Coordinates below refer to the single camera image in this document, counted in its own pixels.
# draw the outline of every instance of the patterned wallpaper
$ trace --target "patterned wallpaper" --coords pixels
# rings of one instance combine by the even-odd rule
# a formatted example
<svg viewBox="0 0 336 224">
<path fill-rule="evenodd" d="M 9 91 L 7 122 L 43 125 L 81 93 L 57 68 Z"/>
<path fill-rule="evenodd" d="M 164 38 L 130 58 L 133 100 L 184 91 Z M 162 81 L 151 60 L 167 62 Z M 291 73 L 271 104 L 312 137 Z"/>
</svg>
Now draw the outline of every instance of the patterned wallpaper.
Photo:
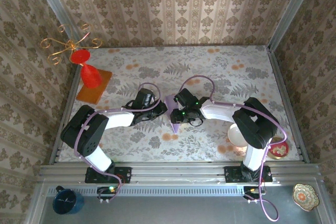
<svg viewBox="0 0 336 224">
<path fill-rule="evenodd" d="M 105 47 L 265 45 L 290 0 L 60 0 Z"/>
<path fill-rule="evenodd" d="M 53 147 L 71 65 L 50 66 L 39 43 L 57 25 L 46 0 L 0 0 L 0 223 L 23 221 Z"/>
<path fill-rule="evenodd" d="M 336 209 L 336 0 L 304 0 L 275 53 Z"/>
</svg>

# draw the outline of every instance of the fern pattern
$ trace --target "fern pattern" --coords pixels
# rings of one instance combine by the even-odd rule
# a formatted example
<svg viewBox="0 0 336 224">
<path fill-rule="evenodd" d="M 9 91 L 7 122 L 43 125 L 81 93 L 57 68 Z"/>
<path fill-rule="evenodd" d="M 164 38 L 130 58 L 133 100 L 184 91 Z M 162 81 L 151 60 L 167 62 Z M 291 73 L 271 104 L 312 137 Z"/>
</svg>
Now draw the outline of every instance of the fern pattern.
<svg viewBox="0 0 336 224">
<path fill-rule="evenodd" d="M 93 66 L 113 73 L 99 103 L 90 105 L 94 109 L 120 108 L 136 97 L 139 85 L 144 82 L 155 83 L 160 88 L 163 101 L 167 95 L 176 94 L 187 78 L 201 74 L 214 80 L 216 101 L 243 103 L 248 97 L 262 101 L 289 134 L 292 148 L 287 160 L 297 159 L 295 143 L 265 47 L 120 48 L 113 54 L 108 51 L 109 48 L 102 48 L 91 53 Z M 144 87 L 158 96 L 154 87 Z M 213 88 L 202 78 L 188 82 L 185 87 L 198 98 L 207 96 Z M 335 103 L 334 97 L 328 105 Z M 75 100 L 71 117 L 82 105 L 83 102 Z M 312 117 L 319 118 L 318 111 L 314 111 Z M 132 127 L 106 130 L 100 147 L 111 159 L 119 162 L 241 160 L 245 150 L 232 147 L 227 138 L 231 124 L 219 120 L 205 120 L 200 127 L 182 124 L 178 133 L 174 134 L 169 116 L 164 114 Z M 78 161 L 73 154 L 73 149 L 64 145 L 59 161 Z"/>
</svg>

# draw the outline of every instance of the gold candelabra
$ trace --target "gold candelabra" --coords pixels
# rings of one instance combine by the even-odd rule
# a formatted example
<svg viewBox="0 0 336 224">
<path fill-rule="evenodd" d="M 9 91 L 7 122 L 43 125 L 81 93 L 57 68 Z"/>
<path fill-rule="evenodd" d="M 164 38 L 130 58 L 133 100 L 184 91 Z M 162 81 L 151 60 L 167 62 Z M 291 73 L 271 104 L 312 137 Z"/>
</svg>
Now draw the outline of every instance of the gold candelabra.
<svg viewBox="0 0 336 224">
<path fill-rule="evenodd" d="M 74 41 L 74 34 L 73 34 L 73 29 L 72 29 L 72 26 L 71 25 L 68 25 L 68 24 L 65 24 L 65 25 L 60 25 L 58 28 L 57 28 L 57 31 L 60 32 L 60 33 L 63 33 L 65 32 L 65 27 L 69 27 L 70 28 L 70 31 L 71 31 L 71 36 L 69 38 L 69 40 L 64 43 L 62 41 L 59 41 L 59 40 L 56 40 L 54 38 L 45 38 L 44 40 L 41 41 L 40 45 L 42 48 L 48 48 L 51 46 L 51 42 L 52 41 L 55 41 L 61 45 L 64 46 L 64 49 L 59 51 L 59 52 L 54 52 L 53 54 L 49 55 L 48 56 L 48 62 L 52 65 L 57 65 L 59 64 L 61 61 L 62 61 L 62 57 L 59 56 L 59 54 L 61 54 L 62 52 L 65 52 L 67 50 L 71 50 L 71 54 L 77 49 L 77 48 L 82 48 L 82 49 L 95 49 L 95 48 L 99 48 L 102 44 L 103 44 L 103 41 L 100 39 L 100 38 L 94 38 L 92 39 L 92 43 L 95 45 L 93 47 L 82 47 L 80 46 L 79 44 L 85 40 L 91 32 L 87 32 L 84 37 L 82 37 L 79 41 L 75 42 Z M 83 24 L 80 29 L 85 31 L 85 30 L 88 30 L 90 27 L 89 24 Z"/>
</svg>

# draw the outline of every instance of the purple cable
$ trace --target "purple cable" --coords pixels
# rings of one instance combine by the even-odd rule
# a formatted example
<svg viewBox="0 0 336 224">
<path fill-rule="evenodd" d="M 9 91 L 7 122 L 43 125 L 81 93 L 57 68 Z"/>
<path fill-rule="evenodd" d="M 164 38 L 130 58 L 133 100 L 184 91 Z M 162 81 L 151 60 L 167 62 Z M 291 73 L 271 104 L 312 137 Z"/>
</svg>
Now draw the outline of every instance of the purple cable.
<svg viewBox="0 0 336 224">
<path fill-rule="evenodd" d="M 139 90 L 141 89 L 141 87 L 143 87 L 145 84 L 149 84 L 149 85 L 152 85 L 154 87 L 156 87 L 156 89 L 158 90 L 158 93 L 159 93 L 159 97 L 157 99 L 157 102 L 147 108 L 147 109 L 142 109 L 142 110 L 129 110 L 129 109 L 124 109 L 124 108 L 120 108 L 120 109 L 109 109 L 109 110 L 100 110 L 100 111 L 95 111 L 93 112 L 85 121 L 85 123 L 83 124 L 82 128 L 80 129 L 78 135 L 77 135 L 77 138 L 76 138 L 76 141 L 75 141 L 75 145 L 74 145 L 74 151 L 75 151 L 75 156 L 84 160 L 85 163 L 87 163 L 93 170 L 95 170 L 97 173 L 100 173 L 102 175 L 106 175 L 106 176 L 111 176 L 111 177 L 114 177 L 118 180 L 118 190 L 116 191 L 115 195 L 110 199 L 110 200 L 113 200 L 115 198 L 115 196 L 118 194 L 119 190 L 120 190 L 120 187 L 121 187 L 121 184 L 122 184 L 122 181 L 121 179 L 117 176 L 117 175 L 114 175 L 114 174 L 111 174 L 111 173 L 106 173 L 106 172 L 102 172 L 101 170 L 97 169 L 92 163 L 90 163 L 85 157 L 83 157 L 82 155 L 80 155 L 78 153 L 78 143 L 79 143 L 79 140 L 80 140 L 80 137 L 85 129 L 85 127 L 88 125 L 88 123 L 90 122 L 90 120 L 95 116 L 97 115 L 98 113 L 109 113 L 109 112 L 120 112 L 120 111 L 127 111 L 127 112 L 144 112 L 144 111 L 148 111 L 148 110 L 151 110 L 153 109 L 154 107 L 156 107 L 159 103 L 160 103 L 160 98 L 161 98 L 161 93 L 160 93 L 160 89 L 157 85 L 153 84 L 153 83 L 150 83 L 150 82 L 144 82 L 143 84 L 141 84 L 139 86 Z"/>
<path fill-rule="evenodd" d="M 266 216 L 267 219 L 269 219 L 270 221 L 273 221 L 273 222 L 278 221 L 278 220 L 279 220 L 279 212 L 278 212 L 278 209 L 276 208 L 276 206 L 275 206 L 272 202 L 270 202 L 269 200 L 266 200 L 266 199 L 263 199 L 263 198 L 262 198 L 262 195 L 261 195 L 261 179 L 262 179 L 262 171 L 263 171 L 263 168 L 264 168 L 264 163 L 265 163 L 265 161 L 266 161 L 266 155 L 267 155 L 268 150 L 270 149 L 271 145 L 274 145 L 274 144 L 280 144 L 280 143 L 283 143 L 284 141 L 286 141 L 286 139 L 287 139 L 286 131 L 284 130 L 284 128 L 282 128 L 282 127 L 280 126 L 280 124 L 279 124 L 277 121 L 275 121 L 273 118 L 269 117 L 268 115 L 266 115 L 265 113 L 262 113 L 262 112 L 259 111 L 259 110 L 250 108 L 250 107 L 245 106 L 245 105 L 242 105 L 242 104 L 237 104 L 237 103 L 230 103 L 230 102 L 215 102 L 215 101 L 212 99 L 212 95 L 213 95 L 213 93 L 214 93 L 214 91 L 215 91 L 215 83 L 214 83 L 214 81 L 213 81 L 212 79 L 210 79 L 210 78 L 207 77 L 207 76 L 196 75 L 196 76 L 192 76 L 192 77 L 188 78 L 188 79 L 182 84 L 182 86 L 181 86 L 181 88 L 180 88 L 180 91 L 182 90 L 183 86 L 184 86 L 189 80 L 191 80 L 191 79 L 193 79 L 193 78 L 197 78 L 197 77 L 205 78 L 205 79 L 209 80 L 209 81 L 212 83 L 212 85 L 213 85 L 213 89 L 212 89 L 212 91 L 211 91 L 211 94 L 210 94 L 209 99 L 210 99 L 210 101 L 211 101 L 213 104 L 224 105 L 224 106 L 239 107 L 239 108 L 243 108 L 243 109 L 246 109 L 246 110 L 253 111 L 253 112 L 255 112 L 255 113 L 257 113 L 257 114 L 259 114 L 259 115 L 265 117 L 266 119 L 268 119 L 268 120 L 269 120 L 270 122 L 272 122 L 276 127 L 278 127 L 278 128 L 281 130 L 281 132 L 283 133 L 283 139 L 282 139 L 281 141 L 276 142 L 276 143 L 268 143 L 268 144 L 266 145 L 265 153 L 264 153 L 264 155 L 263 155 L 263 157 L 262 157 L 263 159 L 262 159 L 262 161 L 261 161 L 261 166 L 260 166 L 260 176 L 259 176 L 259 184 L 258 184 L 258 189 L 259 189 L 259 201 L 260 201 L 261 208 L 263 209 L 263 212 L 264 212 L 265 216 Z M 274 207 L 274 209 L 275 209 L 275 211 L 276 211 L 276 213 L 277 213 L 277 216 L 276 216 L 275 219 L 272 219 L 272 218 L 266 213 L 266 210 L 265 210 L 263 201 L 270 203 L 271 206 Z"/>
</svg>

